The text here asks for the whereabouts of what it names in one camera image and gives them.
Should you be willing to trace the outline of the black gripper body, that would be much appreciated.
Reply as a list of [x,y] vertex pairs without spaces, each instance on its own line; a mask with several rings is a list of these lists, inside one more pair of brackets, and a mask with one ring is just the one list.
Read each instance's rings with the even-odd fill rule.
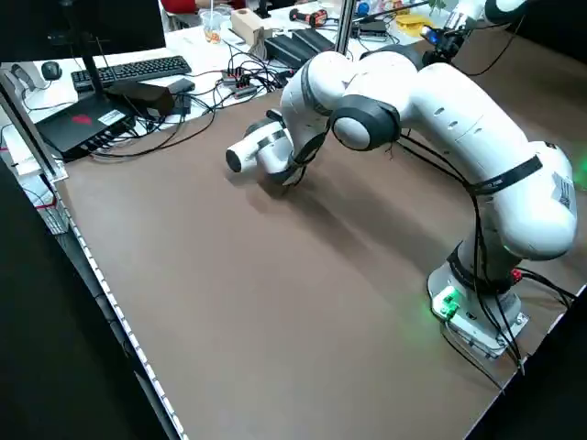
[[437,58],[454,58],[463,45],[462,29],[423,26],[422,37],[432,46],[427,53]]

